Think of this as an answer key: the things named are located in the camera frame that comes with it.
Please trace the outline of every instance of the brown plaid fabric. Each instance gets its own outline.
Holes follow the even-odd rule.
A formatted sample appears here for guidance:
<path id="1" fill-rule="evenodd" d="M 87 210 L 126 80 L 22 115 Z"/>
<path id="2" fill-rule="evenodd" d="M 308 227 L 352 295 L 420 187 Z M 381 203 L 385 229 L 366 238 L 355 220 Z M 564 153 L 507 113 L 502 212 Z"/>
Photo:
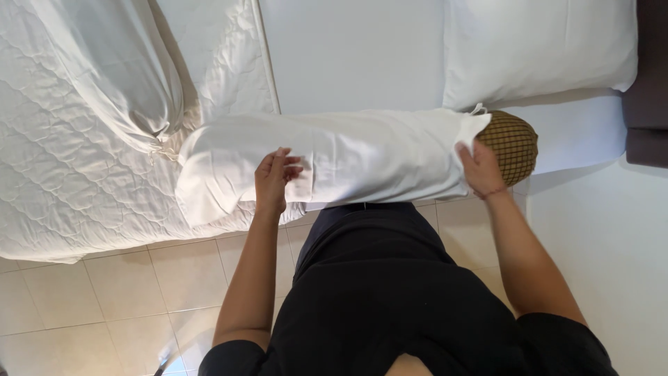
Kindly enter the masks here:
<path id="1" fill-rule="evenodd" d="M 490 111 L 492 121 L 477 139 L 496 153 L 501 174 L 511 187 L 536 167 L 538 135 L 524 120 L 503 111 Z"/>

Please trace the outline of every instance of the red string bracelet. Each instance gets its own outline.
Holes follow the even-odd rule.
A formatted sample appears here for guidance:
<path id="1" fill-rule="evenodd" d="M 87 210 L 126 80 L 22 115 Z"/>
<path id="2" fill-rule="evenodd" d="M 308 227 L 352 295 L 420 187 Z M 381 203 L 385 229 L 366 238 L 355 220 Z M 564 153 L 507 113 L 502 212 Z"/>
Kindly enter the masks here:
<path id="1" fill-rule="evenodd" d="M 497 188 L 497 189 L 495 189 L 495 190 L 493 190 L 493 191 L 491 191 L 491 192 L 488 192 L 486 195 L 483 195 L 483 194 L 480 193 L 480 192 L 475 192 L 475 194 L 476 194 L 476 196 L 480 197 L 480 199 L 481 199 L 482 201 L 485 201 L 485 200 L 487 200 L 487 198 L 488 198 L 489 196 L 491 196 L 491 195 L 493 195 L 493 194 L 495 194 L 495 193 L 503 192 L 503 191 L 505 191 L 505 190 L 507 190 L 507 189 L 508 189 L 508 188 L 507 188 L 506 186 L 503 186 L 503 187 L 499 187 L 499 188 Z"/>

